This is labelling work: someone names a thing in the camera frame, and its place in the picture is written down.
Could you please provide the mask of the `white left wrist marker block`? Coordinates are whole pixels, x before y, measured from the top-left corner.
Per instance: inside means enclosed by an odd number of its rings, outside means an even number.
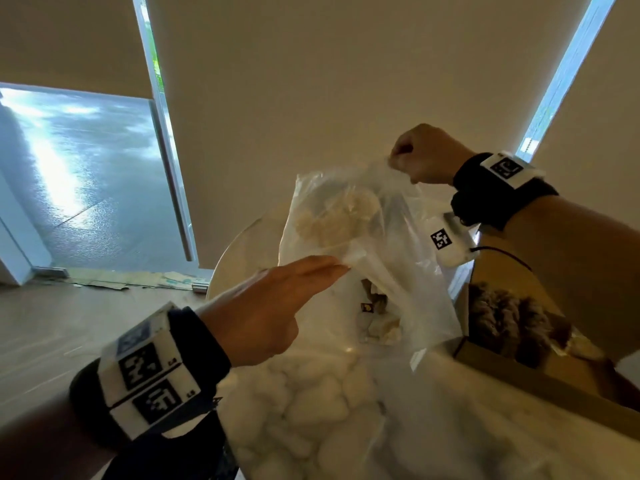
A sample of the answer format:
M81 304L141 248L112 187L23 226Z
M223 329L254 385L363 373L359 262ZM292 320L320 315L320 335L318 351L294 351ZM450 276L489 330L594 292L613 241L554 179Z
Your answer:
M171 301L101 351L98 377L109 416L130 440L201 393L173 338Z

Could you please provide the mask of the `white stuffing piece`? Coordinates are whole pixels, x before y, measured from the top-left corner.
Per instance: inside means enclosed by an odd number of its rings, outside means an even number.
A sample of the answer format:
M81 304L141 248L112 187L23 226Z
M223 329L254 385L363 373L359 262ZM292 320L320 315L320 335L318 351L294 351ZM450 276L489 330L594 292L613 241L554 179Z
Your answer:
M403 336L401 318L389 311L388 296L368 279L361 280L367 300L360 304L356 318L359 341L363 344L393 346Z

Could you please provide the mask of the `brown fluffy fibre bundle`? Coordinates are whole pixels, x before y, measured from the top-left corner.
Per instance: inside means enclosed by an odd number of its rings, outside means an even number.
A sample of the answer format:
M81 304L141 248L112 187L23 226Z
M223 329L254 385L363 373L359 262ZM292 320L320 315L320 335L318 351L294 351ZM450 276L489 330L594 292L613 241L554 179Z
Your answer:
M519 298L485 282L468 286L468 338L477 346L539 369L554 347L567 347L571 336L571 324L546 313L535 298Z

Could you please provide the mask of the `silver window frame post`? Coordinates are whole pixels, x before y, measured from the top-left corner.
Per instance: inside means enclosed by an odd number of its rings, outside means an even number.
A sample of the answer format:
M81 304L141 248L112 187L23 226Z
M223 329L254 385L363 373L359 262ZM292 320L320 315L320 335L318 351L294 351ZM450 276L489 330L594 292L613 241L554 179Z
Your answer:
M164 92L164 81L161 74L153 29L150 22L147 0L132 0L135 16L140 31L141 43L149 74L152 97L148 101L151 119L156 133L159 154L177 222L178 232L188 262L198 260L193 226L188 209L184 189L184 181L180 171L177 149L173 138L171 119Z

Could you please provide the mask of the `brown cardboard box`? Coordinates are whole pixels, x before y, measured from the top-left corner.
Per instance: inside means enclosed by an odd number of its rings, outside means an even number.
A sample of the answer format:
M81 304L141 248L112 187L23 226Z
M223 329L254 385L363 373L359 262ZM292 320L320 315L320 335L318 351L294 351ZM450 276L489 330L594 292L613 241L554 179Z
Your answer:
M640 390L620 377L612 362L575 327L572 326L567 347L564 350L554 347L539 369L528 368L471 343L468 286L480 282L492 289L508 290L519 298L535 298L546 313L565 318L513 247L501 238L483 235L479 238L479 255L471 263L470 277L456 300L463 330L461 344L453 354L457 361L640 441Z

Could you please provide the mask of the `person's left forearm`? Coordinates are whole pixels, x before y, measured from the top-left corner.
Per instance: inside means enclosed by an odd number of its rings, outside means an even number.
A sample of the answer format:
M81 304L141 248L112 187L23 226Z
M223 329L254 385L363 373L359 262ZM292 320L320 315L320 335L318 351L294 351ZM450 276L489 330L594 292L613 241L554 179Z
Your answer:
M91 480L115 456L85 430L68 392L0 428L0 480Z

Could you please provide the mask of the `person's left hand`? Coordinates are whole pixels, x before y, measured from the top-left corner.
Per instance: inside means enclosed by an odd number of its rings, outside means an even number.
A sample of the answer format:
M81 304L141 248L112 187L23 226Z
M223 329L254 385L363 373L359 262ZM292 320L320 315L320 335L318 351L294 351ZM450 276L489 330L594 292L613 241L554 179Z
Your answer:
M290 320L279 320L268 313L265 274L272 268L260 271L196 310L232 368L258 365L280 355L298 336L296 314Z

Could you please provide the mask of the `white wrist marker block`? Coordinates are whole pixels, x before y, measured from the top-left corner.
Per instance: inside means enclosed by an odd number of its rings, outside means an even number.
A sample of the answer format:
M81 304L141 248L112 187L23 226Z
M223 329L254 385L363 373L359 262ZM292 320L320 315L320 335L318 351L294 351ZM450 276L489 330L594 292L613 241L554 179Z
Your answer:
M533 179L545 179L544 171L508 152L492 154L481 166L513 189L519 189Z
M130 440L201 393L173 338L171 301L101 351L98 377L109 416Z

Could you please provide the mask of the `pile of white cotton stuffing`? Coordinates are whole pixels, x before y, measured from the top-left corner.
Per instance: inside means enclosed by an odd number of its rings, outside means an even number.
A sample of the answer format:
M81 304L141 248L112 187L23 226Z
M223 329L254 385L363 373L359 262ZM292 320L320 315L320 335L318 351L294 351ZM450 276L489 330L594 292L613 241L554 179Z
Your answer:
M217 411L242 480L390 480L387 412L361 355L292 347L233 368Z

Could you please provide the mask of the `large glass window pane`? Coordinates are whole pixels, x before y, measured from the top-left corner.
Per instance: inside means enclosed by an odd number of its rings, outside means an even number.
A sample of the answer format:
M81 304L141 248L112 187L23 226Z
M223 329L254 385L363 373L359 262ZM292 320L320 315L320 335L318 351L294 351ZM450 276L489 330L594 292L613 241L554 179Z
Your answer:
M54 267L206 274L185 258L146 99L0 82L0 172Z

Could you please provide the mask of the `person's right hand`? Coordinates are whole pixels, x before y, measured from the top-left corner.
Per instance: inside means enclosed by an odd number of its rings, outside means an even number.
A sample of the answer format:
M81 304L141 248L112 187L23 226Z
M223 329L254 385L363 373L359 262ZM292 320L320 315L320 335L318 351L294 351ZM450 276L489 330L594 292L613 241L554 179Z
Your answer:
M418 183L422 184L452 186L455 174L476 154L443 129L426 123L401 136L414 137L414 153L418 155Z

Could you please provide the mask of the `small beige roller blind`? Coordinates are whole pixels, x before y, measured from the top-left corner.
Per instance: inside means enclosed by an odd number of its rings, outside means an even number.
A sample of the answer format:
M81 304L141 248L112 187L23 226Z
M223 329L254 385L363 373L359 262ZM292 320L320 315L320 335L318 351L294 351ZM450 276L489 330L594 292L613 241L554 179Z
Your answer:
M134 0L0 0L0 82L151 99Z

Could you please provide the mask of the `wide beige roller blind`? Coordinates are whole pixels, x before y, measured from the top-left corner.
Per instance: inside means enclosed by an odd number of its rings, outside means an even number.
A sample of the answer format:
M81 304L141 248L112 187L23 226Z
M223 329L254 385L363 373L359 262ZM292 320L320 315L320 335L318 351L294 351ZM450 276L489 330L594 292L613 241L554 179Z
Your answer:
M513 150L591 0L146 0L198 263L420 123Z

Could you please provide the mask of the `clear plastic bag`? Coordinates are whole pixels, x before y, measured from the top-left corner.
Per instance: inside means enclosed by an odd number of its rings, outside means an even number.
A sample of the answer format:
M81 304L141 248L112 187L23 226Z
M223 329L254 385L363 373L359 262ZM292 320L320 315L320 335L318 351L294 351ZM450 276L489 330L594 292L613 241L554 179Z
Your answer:
M297 212L321 208L347 188L366 188L379 198L381 213L367 236L335 248L318 248L294 229ZM296 177L279 245L283 266L308 256L331 256L351 270L318 293L297 313L299 340L306 347L343 350L362 356L411 358L423 351L452 352L463 338L460 320L425 222L439 203L429 200L409 178L381 162L312 171ZM403 336L393 346L359 341L356 318L365 302L362 279L388 296L388 309L401 318Z

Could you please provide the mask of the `white right wrist marker block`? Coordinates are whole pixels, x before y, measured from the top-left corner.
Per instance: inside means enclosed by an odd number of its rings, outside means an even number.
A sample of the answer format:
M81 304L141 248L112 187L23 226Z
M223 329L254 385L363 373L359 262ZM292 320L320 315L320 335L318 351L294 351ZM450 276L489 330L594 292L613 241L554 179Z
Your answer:
M544 171L508 152L492 154L481 166L513 189L519 189L533 179L545 179Z

